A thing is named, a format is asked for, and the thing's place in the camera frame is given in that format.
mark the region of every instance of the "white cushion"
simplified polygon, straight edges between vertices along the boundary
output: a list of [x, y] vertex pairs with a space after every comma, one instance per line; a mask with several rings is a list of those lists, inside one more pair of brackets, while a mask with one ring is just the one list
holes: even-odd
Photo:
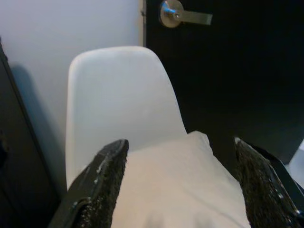
[[205, 134], [129, 154], [112, 228], [154, 227], [250, 227], [240, 185]]

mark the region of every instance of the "white chair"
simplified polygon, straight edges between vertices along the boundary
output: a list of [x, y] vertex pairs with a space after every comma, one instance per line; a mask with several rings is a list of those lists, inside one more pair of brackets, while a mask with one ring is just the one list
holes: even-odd
[[130, 151], [186, 135], [168, 75], [143, 47], [113, 47], [77, 56], [69, 69], [67, 187], [106, 144]]

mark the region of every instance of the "white seat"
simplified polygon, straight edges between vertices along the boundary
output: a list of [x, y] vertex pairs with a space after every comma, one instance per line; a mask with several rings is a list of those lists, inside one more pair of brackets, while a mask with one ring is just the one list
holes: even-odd
[[168, 75], [143, 47], [85, 52], [71, 63], [66, 118], [67, 187], [120, 138], [130, 151], [186, 135]]

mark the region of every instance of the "silver door handle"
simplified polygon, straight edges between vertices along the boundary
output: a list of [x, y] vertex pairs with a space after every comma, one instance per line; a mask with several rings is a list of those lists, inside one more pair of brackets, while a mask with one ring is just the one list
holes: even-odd
[[169, 28], [175, 28], [181, 22], [211, 25], [212, 14], [186, 11], [180, 1], [164, 0], [161, 4], [160, 20]]

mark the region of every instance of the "chair backrest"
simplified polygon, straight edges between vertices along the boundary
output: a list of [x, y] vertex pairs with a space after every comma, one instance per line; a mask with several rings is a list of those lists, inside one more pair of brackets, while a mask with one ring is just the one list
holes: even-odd
[[143, 47], [77, 56], [69, 69], [66, 124], [68, 187], [114, 140], [128, 139], [133, 151], [186, 134], [168, 75]]

